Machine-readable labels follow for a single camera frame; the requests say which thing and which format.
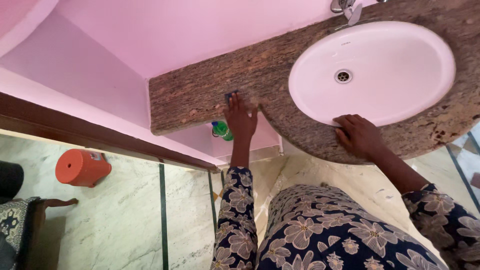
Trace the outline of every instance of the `sink drain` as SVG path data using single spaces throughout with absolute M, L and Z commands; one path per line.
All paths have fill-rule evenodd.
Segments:
M 335 80 L 338 83 L 346 84 L 352 79 L 352 72 L 347 69 L 341 69 L 335 73 Z

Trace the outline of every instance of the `green floor border strip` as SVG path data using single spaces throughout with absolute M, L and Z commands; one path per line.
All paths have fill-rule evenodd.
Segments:
M 223 175 L 223 170 L 220 172 L 220 176 L 222 177 L 222 189 L 225 186 L 225 176 Z
M 168 270 L 168 243 L 167 243 L 167 202 L 165 196 L 165 165 L 159 164 L 160 169 L 160 208 L 162 215 L 162 255 L 163 270 Z
M 216 211 L 215 201 L 213 200 L 212 175 L 208 172 L 208 185 L 210 186 L 210 201 L 212 202 L 213 231 L 216 232 Z
M 480 146 L 477 142 L 477 140 L 475 139 L 475 137 L 473 136 L 472 132 L 467 132 L 468 136 L 470 137 L 470 139 L 472 140 L 472 143 L 473 143 L 473 146 L 475 147 L 475 149 L 477 150 L 477 153 L 480 155 Z
M 450 154 L 450 157 L 452 158 L 453 164 L 455 165 L 456 170 L 458 171 L 458 174 L 460 174 L 460 178 L 462 178 L 463 183 L 467 187 L 468 193 L 470 193 L 470 197 L 472 197 L 473 203 L 477 207 L 478 212 L 480 212 L 480 204 L 477 200 L 477 197 L 473 193 L 473 190 L 472 190 L 472 187 L 470 186 L 470 183 L 468 182 L 467 178 L 465 177 L 465 174 L 463 173 L 462 167 L 460 167 L 460 164 L 456 160 L 455 155 L 453 155 L 453 152 L 450 149 L 450 147 L 448 145 L 446 145 L 446 148 L 447 148 L 448 153 Z

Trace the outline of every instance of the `person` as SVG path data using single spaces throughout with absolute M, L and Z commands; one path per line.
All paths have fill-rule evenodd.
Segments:
M 240 95 L 224 111 L 233 153 L 218 216 L 211 270 L 444 270 L 447 266 L 416 239 L 369 214 L 342 190 L 298 184 L 270 203 L 265 237 L 257 248 L 253 215 L 249 117 Z M 334 119 L 340 144 L 375 163 L 399 190 L 413 224 L 451 269 L 480 269 L 480 222 L 420 176 L 358 115 Z

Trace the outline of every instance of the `hand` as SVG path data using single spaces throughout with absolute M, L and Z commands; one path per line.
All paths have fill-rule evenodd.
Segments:
M 232 93 L 228 103 L 229 107 L 223 110 L 223 114 L 233 134 L 233 140 L 249 144 L 257 128 L 257 108 L 253 108 L 251 117 L 248 116 L 245 103 L 238 93 Z
M 350 153 L 369 161 L 390 151 L 385 145 L 378 128 L 365 118 L 355 115 L 342 115 L 334 118 L 347 131 L 350 138 L 337 128 L 335 130 L 340 144 Z

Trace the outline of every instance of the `floral sleeve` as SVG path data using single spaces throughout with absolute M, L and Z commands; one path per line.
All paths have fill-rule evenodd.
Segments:
M 254 268 L 257 234 L 253 218 L 252 173 L 232 167 L 223 187 L 210 270 Z
M 413 224 L 450 269 L 479 269 L 480 221 L 434 184 L 402 197 Z

